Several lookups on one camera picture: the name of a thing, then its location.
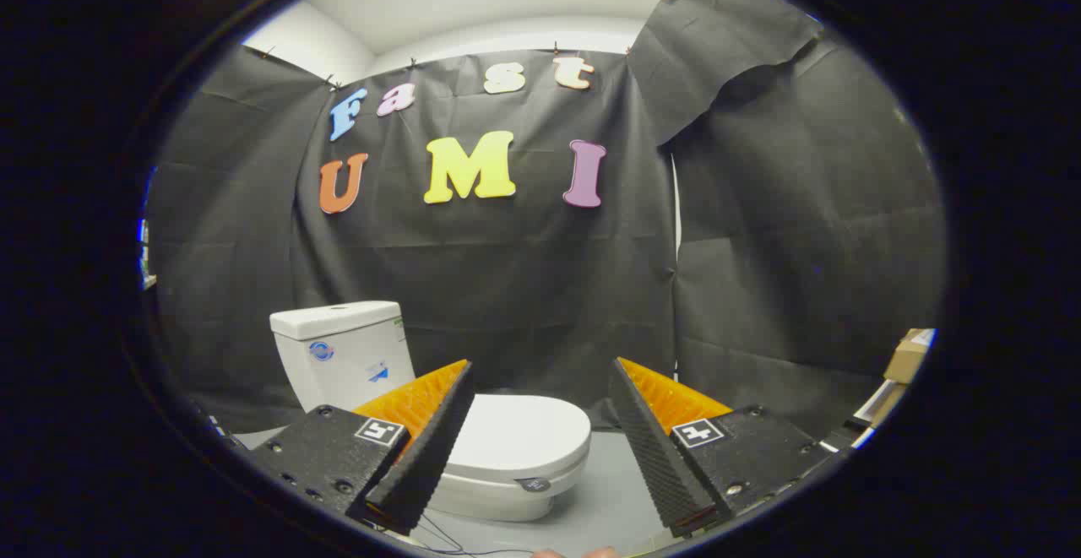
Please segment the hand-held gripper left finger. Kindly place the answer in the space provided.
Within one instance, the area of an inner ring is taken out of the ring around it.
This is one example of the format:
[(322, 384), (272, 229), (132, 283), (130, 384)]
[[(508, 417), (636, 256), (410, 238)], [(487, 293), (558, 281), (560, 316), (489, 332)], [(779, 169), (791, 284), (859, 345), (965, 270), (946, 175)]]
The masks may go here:
[(275, 484), (317, 507), (408, 535), (473, 399), (471, 362), (459, 360), (353, 409), (317, 406), (248, 454)]

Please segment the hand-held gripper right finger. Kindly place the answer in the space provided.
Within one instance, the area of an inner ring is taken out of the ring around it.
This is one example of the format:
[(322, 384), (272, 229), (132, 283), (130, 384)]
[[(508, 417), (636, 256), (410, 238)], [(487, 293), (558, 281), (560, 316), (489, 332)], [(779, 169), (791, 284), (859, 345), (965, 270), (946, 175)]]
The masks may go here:
[(676, 539), (776, 501), (833, 451), (764, 406), (734, 409), (618, 357), (608, 396), (660, 523)]

